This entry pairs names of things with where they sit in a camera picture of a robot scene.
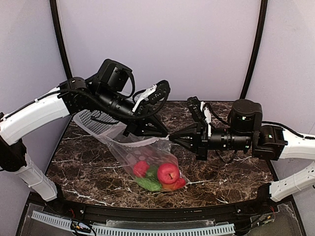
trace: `white wall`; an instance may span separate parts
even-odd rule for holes
[[[0,1],[0,112],[9,113],[66,80],[49,1]],[[45,171],[67,119],[24,138],[28,153]],[[0,235],[15,235],[29,189],[0,173]]]
[[[137,90],[166,79],[170,99],[239,97],[260,2],[250,0],[59,1],[74,76],[106,58],[134,71]]]
[[[315,4],[269,1],[264,33],[248,99],[262,104],[264,120],[315,134]],[[274,163],[279,178],[308,166],[309,160]],[[307,235],[314,234],[315,190],[294,194]]]

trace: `black metal frame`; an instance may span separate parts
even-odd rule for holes
[[[59,14],[58,14],[58,7],[57,7],[57,0],[50,0],[50,9],[51,9],[51,15],[53,18],[54,28],[55,28],[55,34],[56,39],[58,43],[59,53],[61,56],[61,60],[63,61],[63,68],[65,75],[67,79],[71,79],[72,73],[70,69],[70,64],[68,60],[68,56],[65,50],[64,41],[63,41],[63,33],[61,30],[60,20],[59,20]]]
[[[255,68],[257,56],[258,56],[258,51],[259,51],[259,46],[262,38],[262,32],[264,29],[264,24],[265,24],[265,18],[266,18],[266,12],[267,12],[267,3],[268,0],[261,0],[261,5],[260,5],[260,12],[259,12],[259,18],[258,18],[258,25],[257,25],[257,30],[256,30],[256,36],[255,36],[255,41],[254,45],[252,48],[252,56],[251,60],[248,66],[247,74],[245,77],[243,89],[241,92],[240,99],[245,99],[248,89],[250,87],[250,83],[252,80],[252,74]]]
[[[31,192],[25,204],[16,236],[22,231],[22,226],[30,204],[36,204],[45,207],[45,201],[37,194]],[[246,212],[248,206],[260,204],[257,200],[248,200],[240,203],[225,204],[218,206],[180,208],[180,209],[140,209],[140,208],[122,208],[111,206],[97,206],[91,204],[82,204],[78,202],[65,201],[68,207],[72,209],[84,209],[80,220],[92,224],[93,222],[105,224],[107,220],[131,221],[131,222],[185,222],[215,219],[216,223],[229,222],[234,223],[237,228],[242,228],[251,223],[250,216],[240,217],[237,211]],[[306,236],[301,216],[297,209],[292,195],[282,201],[275,203],[273,207],[277,209],[280,204],[292,203],[300,230],[303,236]],[[49,208],[45,211],[54,213]]]

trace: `red tomato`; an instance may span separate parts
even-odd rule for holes
[[[133,166],[133,173],[137,177],[145,177],[146,172],[149,169],[149,165],[145,161],[139,161]]]

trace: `white cable tray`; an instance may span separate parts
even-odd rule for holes
[[[51,216],[35,210],[33,211],[32,219],[62,230],[72,231],[70,229],[71,220],[69,219]],[[95,230],[97,236],[223,236],[235,233],[234,224],[189,230],[129,230],[95,225],[92,228]]]

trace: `green leaf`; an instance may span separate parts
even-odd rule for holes
[[[157,192],[162,189],[162,185],[158,181],[153,180],[153,179],[136,177],[136,182],[141,187],[151,192]]]

